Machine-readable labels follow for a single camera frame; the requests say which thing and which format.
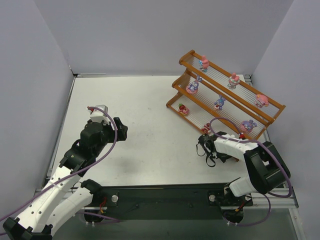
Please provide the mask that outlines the small purple bunny cupcake toy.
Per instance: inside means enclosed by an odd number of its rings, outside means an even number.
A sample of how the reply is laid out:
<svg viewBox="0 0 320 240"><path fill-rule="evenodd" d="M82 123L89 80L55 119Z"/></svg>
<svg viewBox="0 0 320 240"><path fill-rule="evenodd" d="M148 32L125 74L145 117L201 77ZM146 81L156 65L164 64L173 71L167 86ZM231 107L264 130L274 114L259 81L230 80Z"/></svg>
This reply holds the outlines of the small purple bunny cupcake toy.
<svg viewBox="0 0 320 240"><path fill-rule="evenodd" d="M219 98L214 102L213 108L217 111L221 111L223 109L226 99L220 94L218 96Z"/></svg>

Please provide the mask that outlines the pink pig clear cup toy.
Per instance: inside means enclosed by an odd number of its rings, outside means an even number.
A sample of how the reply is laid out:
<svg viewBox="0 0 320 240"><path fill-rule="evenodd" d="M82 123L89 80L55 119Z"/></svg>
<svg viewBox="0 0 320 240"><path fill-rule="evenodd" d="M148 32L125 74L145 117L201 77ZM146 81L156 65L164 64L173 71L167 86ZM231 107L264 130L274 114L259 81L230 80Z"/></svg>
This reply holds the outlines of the pink pig clear cup toy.
<svg viewBox="0 0 320 240"><path fill-rule="evenodd" d="M228 79L228 88L233 90L237 87L237 85L240 84L240 77L235 73L233 72L231 74L231 76L229 77Z"/></svg>

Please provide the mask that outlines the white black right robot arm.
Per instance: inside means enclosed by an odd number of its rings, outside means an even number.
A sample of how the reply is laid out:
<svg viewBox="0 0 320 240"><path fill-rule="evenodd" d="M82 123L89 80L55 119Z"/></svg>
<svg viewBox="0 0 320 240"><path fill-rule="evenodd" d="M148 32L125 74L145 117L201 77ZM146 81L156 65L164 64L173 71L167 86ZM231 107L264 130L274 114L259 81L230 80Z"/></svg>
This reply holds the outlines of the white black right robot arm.
<svg viewBox="0 0 320 240"><path fill-rule="evenodd" d="M234 158L245 162L247 176L240 177L227 185L234 197L242 197L253 192L267 194L290 179L291 173L275 146L264 143L238 139L220 131L213 135L202 134L198 144L204 150L206 160L225 162Z"/></svg>

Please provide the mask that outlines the pink pig bow toy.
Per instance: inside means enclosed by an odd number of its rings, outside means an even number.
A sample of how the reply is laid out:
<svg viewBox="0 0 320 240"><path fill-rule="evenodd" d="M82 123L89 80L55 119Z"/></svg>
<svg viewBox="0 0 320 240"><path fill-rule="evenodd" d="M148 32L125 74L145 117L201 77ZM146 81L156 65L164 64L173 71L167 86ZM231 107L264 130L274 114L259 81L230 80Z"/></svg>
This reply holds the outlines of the pink pig bow toy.
<svg viewBox="0 0 320 240"><path fill-rule="evenodd" d="M269 106L269 99L267 96L263 95L263 94L257 94L255 96L255 101L254 104L258 107L258 108L262 108L262 107L268 107Z"/></svg>

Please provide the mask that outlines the strawberry cake slice toy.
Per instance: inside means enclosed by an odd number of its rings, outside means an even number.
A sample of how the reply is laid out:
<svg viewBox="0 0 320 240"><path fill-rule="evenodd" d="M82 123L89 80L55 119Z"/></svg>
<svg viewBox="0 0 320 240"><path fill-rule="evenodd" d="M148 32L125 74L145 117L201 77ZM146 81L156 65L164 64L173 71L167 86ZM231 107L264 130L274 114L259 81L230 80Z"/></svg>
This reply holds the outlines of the strawberry cake slice toy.
<svg viewBox="0 0 320 240"><path fill-rule="evenodd" d="M210 123L206 123L206 124L202 127L201 131L202 131L203 133L210 134L210 133L211 133Z"/></svg>

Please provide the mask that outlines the strawberry bear donut toy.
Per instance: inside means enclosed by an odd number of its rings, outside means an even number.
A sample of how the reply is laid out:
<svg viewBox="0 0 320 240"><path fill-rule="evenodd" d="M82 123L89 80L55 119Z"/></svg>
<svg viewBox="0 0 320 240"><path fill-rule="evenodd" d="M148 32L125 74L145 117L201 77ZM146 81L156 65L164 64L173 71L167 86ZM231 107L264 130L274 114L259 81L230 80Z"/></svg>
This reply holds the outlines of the strawberry bear donut toy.
<svg viewBox="0 0 320 240"><path fill-rule="evenodd" d="M184 104L179 103L178 104L178 112L184 116L187 116L190 112L189 108L186 107Z"/></svg>

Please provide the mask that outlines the purple bunny sitting donut toy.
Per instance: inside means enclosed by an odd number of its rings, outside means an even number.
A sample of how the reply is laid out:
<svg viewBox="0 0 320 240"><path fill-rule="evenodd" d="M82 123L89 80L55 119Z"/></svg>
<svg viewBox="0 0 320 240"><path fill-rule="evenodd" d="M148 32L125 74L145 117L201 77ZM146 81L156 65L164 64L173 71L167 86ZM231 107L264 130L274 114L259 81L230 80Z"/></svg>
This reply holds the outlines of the purple bunny sitting donut toy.
<svg viewBox="0 0 320 240"><path fill-rule="evenodd" d="M202 78L198 75L196 79L185 88L186 92L191 95L196 94L199 90L199 84L201 81Z"/></svg>

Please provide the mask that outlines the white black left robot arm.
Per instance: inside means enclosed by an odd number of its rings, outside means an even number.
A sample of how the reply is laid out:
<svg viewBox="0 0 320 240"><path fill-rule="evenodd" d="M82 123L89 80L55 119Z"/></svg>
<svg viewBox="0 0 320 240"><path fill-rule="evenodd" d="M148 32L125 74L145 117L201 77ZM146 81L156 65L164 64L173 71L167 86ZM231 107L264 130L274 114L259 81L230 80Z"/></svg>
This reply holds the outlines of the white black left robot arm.
<svg viewBox="0 0 320 240"><path fill-rule="evenodd" d="M99 122L87 122L80 138L64 154L40 196L27 204L17 217L9 217L3 223L11 240L51 240L65 222L92 202L94 194L102 187L90 179L70 197L63 197L96 162L108 143L127 139L128 127L118 117L113 119L113 123L115 129L105 118Z"/></svg>

